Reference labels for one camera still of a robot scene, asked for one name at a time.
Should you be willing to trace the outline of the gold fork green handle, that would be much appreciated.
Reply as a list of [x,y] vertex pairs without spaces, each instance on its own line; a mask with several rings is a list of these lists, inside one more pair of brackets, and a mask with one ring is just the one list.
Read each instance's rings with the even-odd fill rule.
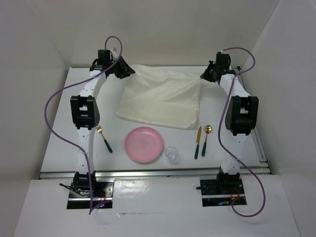
[[101,137],[102,137],[102,139],[103,139],[103,141],[104,141],[104,143],[105,143],[105,145],[106,145],[108,151],[109,151],[110,153],[112,153],[113,150],[112,150],[111,146],[109,145],[108,141],[106,140],[105,136],[103,135],[103,129],[102,129],[102,127],[101,127],[100,125],[97,125],[97,126],[96,126],[96,130],[97,130],[97,132],[101,135]]

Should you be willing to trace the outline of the cream cloth placemat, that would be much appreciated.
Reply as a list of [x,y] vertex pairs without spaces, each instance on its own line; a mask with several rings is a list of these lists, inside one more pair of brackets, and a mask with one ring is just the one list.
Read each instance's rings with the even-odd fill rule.
[[116,115],[133,122],[192,130],[198,126],[201,79],[196,73],[132,65]]

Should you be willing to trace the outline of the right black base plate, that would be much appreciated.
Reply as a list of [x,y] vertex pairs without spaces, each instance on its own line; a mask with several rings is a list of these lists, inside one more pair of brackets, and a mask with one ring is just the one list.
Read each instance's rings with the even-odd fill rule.
[[202,206],[230,206],[247,205],[243,182],[241,179],[237,184],[220,186],[216,179],[202,179],[196,190],[200,191]]

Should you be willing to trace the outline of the aluminium rail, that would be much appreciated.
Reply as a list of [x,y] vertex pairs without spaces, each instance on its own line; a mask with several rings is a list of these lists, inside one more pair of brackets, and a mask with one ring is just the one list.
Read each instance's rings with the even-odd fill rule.
[[[173,169],[173,170],[145,170],[145,171],[107,171],[96,172],[96,178],[155,178],[155,177],[201,177],[217,175],[218,168],[205,169]],[[74,172],[42,172],[39,179],[67,179],[73,178]]]
[[[232,66],[232,69],[237,73],[241,72],[241,66]],[[242,80],[242,77],[241,76],[238,76],[238,81],[241,83],[241,85],[243,87],[244,86],[244,82]],[[263,145],[262,145],[262,142],[261,142],[261,139],[260,139],[260,136],[259,136],[259,133],[258,133],[258,130],[257,128],[255,128],[252,132],[251,132],[251,136],[252,136],[252,139],[254,141],[254,145],[255,145],[255,148],[256,148],[256,152],[257,152],[257,155],[258,155],[258,160],[260,162],[260,167],[261,169],[268,169],[269,170],[269,173],[271,172],[270,170],[270,167],[269,167],[269,163],[267,161],[267,158],[266,158],[266,154],[264,152],[264,148],[263,148]]]

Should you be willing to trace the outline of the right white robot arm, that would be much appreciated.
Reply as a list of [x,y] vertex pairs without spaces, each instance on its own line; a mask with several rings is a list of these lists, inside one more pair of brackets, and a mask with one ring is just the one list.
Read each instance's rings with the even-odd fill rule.
[[240,160],[243,146],[251,131],[256,126],[259,99],[251,96],[237,79],[237,74],[230,68],[231,57],[223,51],[216,54],[215,61],[210,61],[201,79],[218,83],[227,94],[227,102],[220,118],[219,129],[225,126],[228,136],[228,153],[220,165],[215,185],[210,191],[223,195],[230,194],[240,184]]

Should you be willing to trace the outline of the clear glass cup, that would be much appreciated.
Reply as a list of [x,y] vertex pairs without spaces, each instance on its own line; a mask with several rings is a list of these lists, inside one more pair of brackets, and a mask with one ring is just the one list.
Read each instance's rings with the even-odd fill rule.
[[178,150],[175,147],[167,147],[164,154],[170,164],[177,164],[179,162]]

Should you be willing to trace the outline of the pink plate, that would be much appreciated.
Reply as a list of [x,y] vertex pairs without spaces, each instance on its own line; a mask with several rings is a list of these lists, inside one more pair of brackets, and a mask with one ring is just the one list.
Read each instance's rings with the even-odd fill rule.
[[163,138],[158,131],[151,127],[138,127],[126,136],[124,148],[127,156],[134,162],[152,163],[162,152]]

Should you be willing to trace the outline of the aluminium rail front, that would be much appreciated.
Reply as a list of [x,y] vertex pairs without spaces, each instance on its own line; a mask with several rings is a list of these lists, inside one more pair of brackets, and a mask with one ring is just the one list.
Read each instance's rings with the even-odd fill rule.
[[[173,170],[145,170],[145,171],[107,171],[96,172],[96,178],[155,178],[155,177],[201,177],[217,175],[218,168],[205,169],[173,169]],[[67,179],[73,178],[74,172],[42,172],[39,179]]]

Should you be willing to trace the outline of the gold spoon green handle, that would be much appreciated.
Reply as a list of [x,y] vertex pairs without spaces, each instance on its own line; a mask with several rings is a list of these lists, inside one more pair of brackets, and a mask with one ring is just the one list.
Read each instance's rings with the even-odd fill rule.
[[208,135],[212,132],[212,126],[211,125],[207,125],[205,126],[204,128],[204,132],[206,134],[205,136],[205,140],[204,140],[204,144],[203,144],[203,148],[202,148],[202,152],[201,152],[201,156],[204,157],[205,156],[205,153],[206,153],[206,147],[207,147],[207,138],[208,138]]

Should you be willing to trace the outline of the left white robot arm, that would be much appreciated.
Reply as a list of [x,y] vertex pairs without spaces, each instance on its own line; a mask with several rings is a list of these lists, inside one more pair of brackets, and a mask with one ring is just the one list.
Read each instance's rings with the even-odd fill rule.
[[97,59],[89,68],[89,81],[84,83],[78,95],[70,98],[72,120],[79,138],[79,161],[73,186],[86,197],[92,197],[97,193],[93,141],[101,116],[96,98],[109,75],[113,74],[116,78],[123,79],[134,73],[135,71],[115,48],[100,49]]

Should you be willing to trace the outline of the gold knife green handle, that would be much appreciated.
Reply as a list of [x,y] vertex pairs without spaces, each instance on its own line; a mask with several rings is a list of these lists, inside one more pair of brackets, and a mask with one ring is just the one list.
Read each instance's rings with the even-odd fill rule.
[[197,131],[197,138],[196,138],[197,146],[196,146],[196,150],[195,150],[194,159],[197,159],[197,158],[198,158],[199,144],[200,144],[200,137],[201,137],[201,129],[202,129],[202,127],[200,126],[199,129],[198,129],[198,131]]

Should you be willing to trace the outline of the aluminium rail right side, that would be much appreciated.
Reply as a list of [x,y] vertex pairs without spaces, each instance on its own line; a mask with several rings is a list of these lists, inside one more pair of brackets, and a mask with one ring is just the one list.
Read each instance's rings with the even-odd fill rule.
[[[241,66],[232,66],[232,69],[237,73],[241,72]],[[242,80],[242,77],[241,76],[238,76],[238,81],[241,83],[241,85],[243,87],[244,86],[244,82]],[[263,145],[262,145],[262,142],[261,142],[261,139],[260,139],[260,136],[259,136],[259,133],[258,133],[258,130],[257,128],[255,128],[252,132],[251,132],[251,136],[252,136],[252,139],[254,141],[254,145],[255,145],[255,148],[256,148],[256,152],[257,152],[257,155],[258,155],[258,160],[260,162],[260,167],[261,169],[268,169],[269,170],[269,173],[271,172],[270,170],[270,167],[269,167],[269,163],[267,161],[267,158],[266,158],[266,154],[264,152],[264,148],[263,148]]]

